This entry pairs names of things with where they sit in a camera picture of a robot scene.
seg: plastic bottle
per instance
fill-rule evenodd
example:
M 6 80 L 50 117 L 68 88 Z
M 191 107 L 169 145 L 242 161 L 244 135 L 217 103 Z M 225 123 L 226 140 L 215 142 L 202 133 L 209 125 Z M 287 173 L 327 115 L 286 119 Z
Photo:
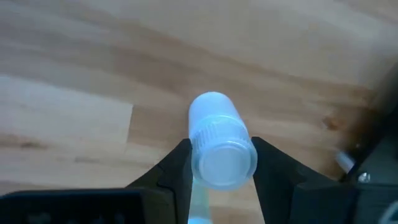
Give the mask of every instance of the plastic bottle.
M 212 224 L 208 190 L 194 178 L 188 224 Z
M 198 96 L 189 110 L 192 173 L 198 183 L 217 190 L 233 190 L 250 179 L 257 152 L 232 101 L 224 94 Z

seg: wooden floor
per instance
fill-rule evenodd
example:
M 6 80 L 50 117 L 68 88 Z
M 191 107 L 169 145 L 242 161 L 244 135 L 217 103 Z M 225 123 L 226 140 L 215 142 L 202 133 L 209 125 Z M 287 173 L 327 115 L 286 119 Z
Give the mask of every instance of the wooden floor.
M 187 137 L 210 90 L 252 136 L 337 178 L 396 40 L 388 0 L 2 0 L 0 190 L 123 187 Z M 215 223 L 264 223 L 253 182 L 210 203 Z

